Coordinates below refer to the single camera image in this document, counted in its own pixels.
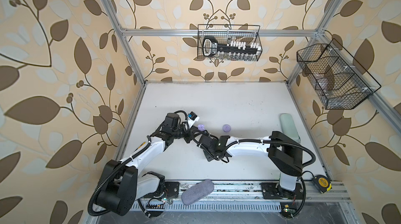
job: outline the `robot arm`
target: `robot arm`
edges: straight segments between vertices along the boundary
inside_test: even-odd
[[[185,114],[186,121],[180,123],[180,117],[177,114],[179,112]],[[316,159],[313,152],[278,131],[274,131],[269,137],[258,139],[232,136],[217,138],[207,131],[200,131],[193,127],[198,120],[199,117],[193,112],[189,115],[184,111],[168,113],[158,129],[148,136],[148,141],[139,146],[133,154],[120,161],[109,161],[89,201],[88,213],[98,216],[113,211],[123,216],[135,200],[152,192],[162,194],[163,175],[155,172],[149,172],[140,178],[138,175],[153,158],[166,150],[174,139],[184,138],[187,143],[193,140],[204,150],[208,161],[220,161],[224,157],[240,155],[268,156],[282,172],[280,186],[288,191],[294,191],[295,183],[302,175],[303,167],[312,164]],[[199,141],[195,139],[198,135],[202,135]],[[302,151],[308,152],[312,157],[304,164],[302,164]],[[104,207],[106,210],[93,211],[93,204]]]

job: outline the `leaf pattern wallpaper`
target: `leaf pattern wallpaper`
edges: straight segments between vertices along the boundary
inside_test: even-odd
[[[401,0],[344,0],[326,33],[381,84],[401,113]],[[292,90],[335,180],[347,187],[366,224],[401,223],[401,137],[366,100],[354,110],[324,110],[300,73]]]
[[[99,0],[0,3],[0,222],[79,223],[140,85]]]

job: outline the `black wire basket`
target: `black wire basket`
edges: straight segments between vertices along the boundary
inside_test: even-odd
[[[263,51],[259,29],[256,25],[199,24],[198,59],[258,61]]]
[[[341,44],[333,39],[329,44],[314,44],[297,51],[297,62],[322,101],[325,109],[354,109],[381,85],[351,55],[349,65],[338,53]]]

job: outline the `purple toy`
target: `purple toy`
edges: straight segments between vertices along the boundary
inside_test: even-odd
[[[223,131],[225,131],[226,133],[229,132],[230,130],[231,130],[231,126],[230,126],[230,125],[225,124],[225,125],[223,126]]]
[[[204,125],[203,125],[203,124],[199,124],[199,125],[198,125],[198,130],[204,131]]]

